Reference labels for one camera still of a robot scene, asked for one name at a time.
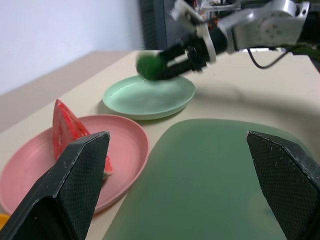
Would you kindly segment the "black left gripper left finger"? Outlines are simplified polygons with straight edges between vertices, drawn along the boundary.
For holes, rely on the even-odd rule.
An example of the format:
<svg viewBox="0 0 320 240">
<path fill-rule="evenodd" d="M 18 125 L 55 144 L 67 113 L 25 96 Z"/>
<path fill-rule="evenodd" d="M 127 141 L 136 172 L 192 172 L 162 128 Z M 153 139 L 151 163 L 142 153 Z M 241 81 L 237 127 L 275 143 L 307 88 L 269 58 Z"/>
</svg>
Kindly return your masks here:
<svg viewBox="0 0 320 240">
<path fill-rule="evenodd" d="M 103 185 L 110 134 L 71 142 L 0 231 L 2 240 L 84 240 Z"/>
</svg>

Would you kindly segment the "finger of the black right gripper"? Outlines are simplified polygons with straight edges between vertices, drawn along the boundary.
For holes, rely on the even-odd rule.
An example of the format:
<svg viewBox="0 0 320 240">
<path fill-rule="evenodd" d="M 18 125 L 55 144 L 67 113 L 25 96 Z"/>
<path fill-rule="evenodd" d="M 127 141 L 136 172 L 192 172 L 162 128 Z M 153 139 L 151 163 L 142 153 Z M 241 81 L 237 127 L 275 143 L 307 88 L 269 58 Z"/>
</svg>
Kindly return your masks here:
<svg viewBox="0 0 320 240">
<path fill-rule="evenodd" d="M 166 66 L 163 70 L 156 74 L 156 81 L 174 79 L 180 75 L 194 70 L 194 66 L 189 61 Z"/>
<path fill-rule="evenodd" d="M 155 55 L 157 65 L 180 65 L 188 63 L 187 48 L 181 44 L 175 44 Z"/>
</svg>

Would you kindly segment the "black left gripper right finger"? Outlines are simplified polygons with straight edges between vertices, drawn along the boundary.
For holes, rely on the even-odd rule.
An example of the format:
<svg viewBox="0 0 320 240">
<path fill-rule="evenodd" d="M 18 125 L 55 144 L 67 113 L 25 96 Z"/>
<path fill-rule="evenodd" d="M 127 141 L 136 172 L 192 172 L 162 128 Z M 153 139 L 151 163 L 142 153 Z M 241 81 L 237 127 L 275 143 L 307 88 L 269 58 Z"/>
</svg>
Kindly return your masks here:
<svg viewBox="0 0 320 240">
<path fill-rule="evenodd" d="M 320 238 L 320 166 L 295 142 L 248 131 L 262 193 L 288 240 Z"/>
</svg>

